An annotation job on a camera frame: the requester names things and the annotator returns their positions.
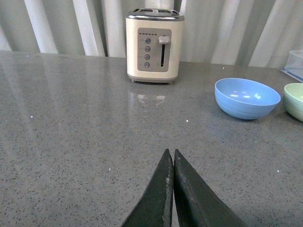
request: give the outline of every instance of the kitchen counter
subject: kitchen counter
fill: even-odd
[[[281,96],[297,82],[181,62],[173,84],[132,83],[123,58],[0,52],[0,226],[120,226],[166,148],[249,226],[303,226],[303,122],[282,101],[258,120],[227,115],[214,97],[227,77]]]

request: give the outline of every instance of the green bowl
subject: green bowl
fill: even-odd
[[[303,84],[287,84],[283,91],[283,104],[286,110],[303,122]]]

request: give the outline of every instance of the blue bowl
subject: blue bowl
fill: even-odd
[[[214,95],[224,112],[246,120],[264,117],[281,101],[281,96],[274,89],[241,78],[218,80]]]

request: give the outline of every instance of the toaster button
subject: toaster button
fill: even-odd
[[[150,43],[151,43],[151,39],[150,39],[150,38],[146,38],[146,39],[145,39],[145,42],[146,42],[147,44],[150,44]]]

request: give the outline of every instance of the bowl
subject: bowl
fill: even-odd
[[[281,101],[281,96],[274,89],[241,78],[218,80],[214,94],[217,104],[224,112],[246,120],[264,117]]]
[[[283,104],[286,110],[303,122],[303,84],[287,84],[283,91]]]

